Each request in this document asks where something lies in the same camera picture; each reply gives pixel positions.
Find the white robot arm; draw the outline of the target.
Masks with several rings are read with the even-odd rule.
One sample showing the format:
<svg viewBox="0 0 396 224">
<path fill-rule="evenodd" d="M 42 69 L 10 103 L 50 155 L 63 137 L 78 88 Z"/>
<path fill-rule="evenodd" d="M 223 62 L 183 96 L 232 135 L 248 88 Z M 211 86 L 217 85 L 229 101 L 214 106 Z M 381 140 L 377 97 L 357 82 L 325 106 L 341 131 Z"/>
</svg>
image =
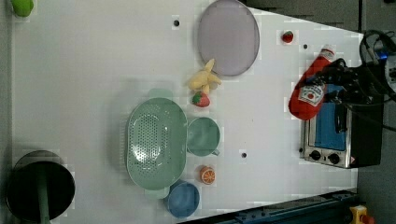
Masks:
<svg viewBox="0 0 396 224">
<path fill-rule="evenodd" d="M 395 101 L 395 58 L 388 56 L 357 67 L 348 67 L 339 58 L 309 77 L 304 85 L 340 87 L 324 95 L 326 102 L 336 104 L 364 106 Z"/>
</svg>

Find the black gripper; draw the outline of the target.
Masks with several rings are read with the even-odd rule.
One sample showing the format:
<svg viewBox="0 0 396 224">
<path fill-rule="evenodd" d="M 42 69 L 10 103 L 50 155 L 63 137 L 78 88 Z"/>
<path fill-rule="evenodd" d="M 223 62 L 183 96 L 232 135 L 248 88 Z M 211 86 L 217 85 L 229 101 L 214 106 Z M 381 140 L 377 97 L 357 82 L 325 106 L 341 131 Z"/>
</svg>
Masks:
<svg viewBox="0 0 396 224">
<path fill-rule="evenodd" d="M 385 63 L 347 67 L 343 59 L 326 65 L 306 80 L 307 87 L 326 87 L 325 103 L 338 105 L 382 105 L 386 102 Z"/>
</svg>

